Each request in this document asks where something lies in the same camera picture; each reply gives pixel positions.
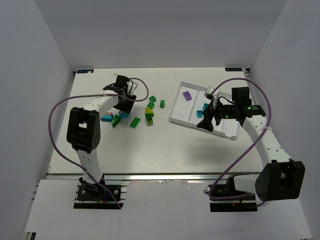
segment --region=purple cable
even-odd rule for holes
[[[145,82],[142,81],[141,79],[137,78],[137,77],[132,77],[132,78],[130,78],[130,79],[131,79],[131,80],[138,80],[138,81],[140,81],[140,82],[143,83],[143,85],[145,86],[145,89],[146,89],[146,97],[145,97],[145,98],[143,98],[143,99],[138,99],[138,100],[133,100],[133,99],[130,99],[130,98],[128,98],[128,97],[125,97],[125,96],[122,96],[122,95],[119,95],[119,94],[106,94],[106,96],[116,96],[116,97],[123,98],[123,99],[126,99],[126,100],[131,101],[131,102],[142,102],[142,101],[146,100],[146,99],[149,97],[149,89],[148,89],[148,86],[145,84]],[[100,187],[102,187],[103,189],[105,189],[105,190],[110,194],[110,196],[112,197],[112,199],[115,201],[115,203],[116,203],[116,205],[119,207],[119,209],[121,209],[121,206],[120,206],[119,202],[116,200],[115,196],[112,194],[112,192],[111,192],[106,186],[104,186],[104,185],[102,185],[100,182],[98,182],[84,166],[82,166],[82,165],[79,164],[79,163],[76,163],[75,161],[72,161],[71,159],[69,159],[67,156],[65,156],[65,155],[58,149],[58,147],[57,147],[57,145],[56,145],[56,143],[55,143],[53,134],[52,134],[52,129],[51,129],[52,115],[53,115],[55,109],[56,109],[60,104],[62,104],[63,102],[68,101],[68,100],[70,100],[70,99],[92,98],[92,97],[103,97],[103,96],[104,96],[103,94],[78,95],[78,96],[70,96],[70,97],[67,97],[67,98],[65,98],[65,99],[62,99],[61,101],[59,101],[58,103],[56,103],[56,104],[53,106],[53,108],[51,109],[51,111],[50,111],[49,118],[48,118],[48,131],[49,131],[49,137],[50,137],[52,146],[53,146],[53,148],[56,150],[56,152],[57,152],[61,157],[63,157],[65,160],[67,160],[69,163],[72,163],[72,164],[78,166],[79,168],[81,168],[95,184],[97,184],[98,186],[100,186]]]
[[[243,81],[247,81],[253,85],[255,85],[259,90],[260,92],[262,93],[262,95],[264,96],[265,98],[265,101],[268,105],[268,118],[267,118],[267,121],[266,121],[266,124],[265,126],[266,127],[269,127],[269,124],[270,124],[270,121],[271,121],[271,105],[270,105],[270,102],[269,102],[269,99],[266,95],[266,93],[262,90],[262,88],[257,85],[254,81],[251,81],[249,79],[246,79],[246,78],[242,78],[242,77],[234,77],[234,78],[230,78],[230,79],[227,79],[225,81],[223,81],[222,83],[220,83],[213,91],[212,91],[212,95],[217,91],[218,88],[220,88],[223,84],[227,83],[227,82],[230,82],[230,81],[233,81],[233,80],[243,80]],[[224,175],[226,175],[248,152],[250,152],[251,149],[253,149],[256,144],[260,141],[260,139],[264,136],[264,134],[266,133],[267,129],[263,129],[261,134],[256,138],[256,140],[251,144],[251,146],[248,147],[247,150],[244,151],[244,153],[242,153],[214,182],[214,184],[211,186],[210,188],[210,191],[208,193],[209,195],[209,198],[210,200],[212,201],[219,201],[219,200],[232,200],[232,199],[241,199],[241,198],[245,198],[245,197],[248,197],[252,194],[250,193],[247,193],[247,194],[242,194],[242,195],[238,195],[238,196],[221,196],[221,197],[211,197],[211,194],[212,194],[212,191],[214,190],[214,188],[217,186],[218,182],[224,177]]]

